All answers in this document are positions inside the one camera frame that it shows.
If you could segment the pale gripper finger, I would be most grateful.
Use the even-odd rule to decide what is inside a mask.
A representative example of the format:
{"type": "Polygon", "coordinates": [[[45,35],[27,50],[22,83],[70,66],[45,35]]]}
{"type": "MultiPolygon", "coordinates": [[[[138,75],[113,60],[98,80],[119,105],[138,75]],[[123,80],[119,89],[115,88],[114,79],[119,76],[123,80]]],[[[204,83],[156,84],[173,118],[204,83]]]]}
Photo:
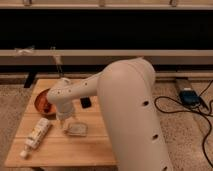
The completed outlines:
{"type": "Polygon", "coordinates": [[[60,123],[60,128],[64,129],[65,120],[59,120],[59,123],[60,123]]]}

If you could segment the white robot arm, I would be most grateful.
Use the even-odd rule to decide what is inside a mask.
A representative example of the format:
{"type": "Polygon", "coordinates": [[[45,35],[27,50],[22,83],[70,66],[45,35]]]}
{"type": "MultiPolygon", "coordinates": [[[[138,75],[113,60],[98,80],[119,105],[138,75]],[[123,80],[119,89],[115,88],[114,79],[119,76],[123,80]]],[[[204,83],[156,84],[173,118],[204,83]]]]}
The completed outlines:
{"type": "Polygon", "coordinates": [[[119,171],[173,171],[152,98],[154,83],[147,60],[120,60],[77,83],[60,79],[47,99],[65,120],[74,113],[74,99],[97,97],[119,171]]]}

